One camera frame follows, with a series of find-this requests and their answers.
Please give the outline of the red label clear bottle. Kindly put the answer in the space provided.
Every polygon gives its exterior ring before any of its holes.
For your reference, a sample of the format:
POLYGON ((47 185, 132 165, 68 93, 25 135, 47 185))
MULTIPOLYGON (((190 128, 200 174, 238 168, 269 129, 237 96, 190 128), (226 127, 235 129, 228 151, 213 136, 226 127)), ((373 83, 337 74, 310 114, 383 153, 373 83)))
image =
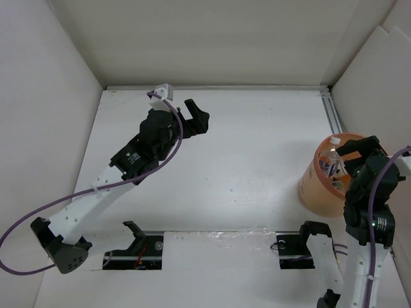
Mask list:
POLYGON ((325 149, 319 154, 319 166, 326 178, 341 178, 345 176, 343 160, 337 153, 341 139, 330 137, 325 149))

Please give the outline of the clear water bottle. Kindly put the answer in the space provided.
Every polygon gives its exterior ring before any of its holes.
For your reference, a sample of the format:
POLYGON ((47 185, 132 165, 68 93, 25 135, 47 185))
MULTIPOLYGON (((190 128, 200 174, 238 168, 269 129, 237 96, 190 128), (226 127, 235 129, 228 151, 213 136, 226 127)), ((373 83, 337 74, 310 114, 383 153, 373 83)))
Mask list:
POLYGON ((344 177, 341 177, 341 178, 334 178, 331 183, 332 183, 332 185, 335 189, 337 189, 341 193, 345 194, 346 191, 349 188, 350 177, 349 176, 344 176, 344 177))

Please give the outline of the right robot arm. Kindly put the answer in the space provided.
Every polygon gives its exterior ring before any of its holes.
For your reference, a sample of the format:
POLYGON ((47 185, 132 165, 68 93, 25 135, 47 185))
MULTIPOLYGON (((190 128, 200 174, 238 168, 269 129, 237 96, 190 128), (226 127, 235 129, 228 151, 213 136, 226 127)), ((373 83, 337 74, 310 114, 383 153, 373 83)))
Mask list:
POLYGON ((317 307, 375 307, 381 268, 394 240, 396 220, 388 205, 398 183, 410 176, 410 147, 388 156, 375 136, 337 148, 351 177, 345 194, 347 263, 341 286, 329 286, 317 307))

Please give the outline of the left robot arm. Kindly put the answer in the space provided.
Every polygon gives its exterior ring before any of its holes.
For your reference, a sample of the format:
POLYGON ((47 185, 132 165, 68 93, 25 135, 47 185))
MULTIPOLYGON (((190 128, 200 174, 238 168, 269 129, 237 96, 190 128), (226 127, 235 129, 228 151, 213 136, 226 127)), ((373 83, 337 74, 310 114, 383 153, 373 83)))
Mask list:
POLYGON ((30 228, 59 272, 68 274, 88 258, 94 245, 85 234, 99 215, 158 171, 161 162, 169 162, 183 139, 208 131, 209 113, 199 109, 192 99, 184 104, 190 119, 167 104, 163 109, 151 108, 138 134, 110 159, 88 192, 73 198, 51 217, 33 220, 30 228))

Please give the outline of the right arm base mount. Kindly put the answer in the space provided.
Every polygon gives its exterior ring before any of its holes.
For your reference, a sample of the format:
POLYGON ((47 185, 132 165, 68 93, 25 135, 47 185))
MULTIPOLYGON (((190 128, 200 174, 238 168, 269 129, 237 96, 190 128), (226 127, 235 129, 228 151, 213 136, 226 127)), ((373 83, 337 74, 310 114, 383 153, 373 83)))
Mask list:
POLYGON ((331 238, 331 229, 326 223, 305 221, 299 231, 277 232, 271 250, 279 256, 279 266, 283 270, 312 270, 315 264, 307 246, 308 239, 318 235, 331 238))

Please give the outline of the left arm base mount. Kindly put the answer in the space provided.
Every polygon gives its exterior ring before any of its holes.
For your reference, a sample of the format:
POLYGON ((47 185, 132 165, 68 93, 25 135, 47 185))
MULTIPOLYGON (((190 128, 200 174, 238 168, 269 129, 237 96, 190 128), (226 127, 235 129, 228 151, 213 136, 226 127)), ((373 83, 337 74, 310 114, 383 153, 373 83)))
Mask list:
POLYGON ((133 221, 123 222, 133 241, 124 249, 106 252, 102 270, 161 270, 164 232, 142 231, 133 221))

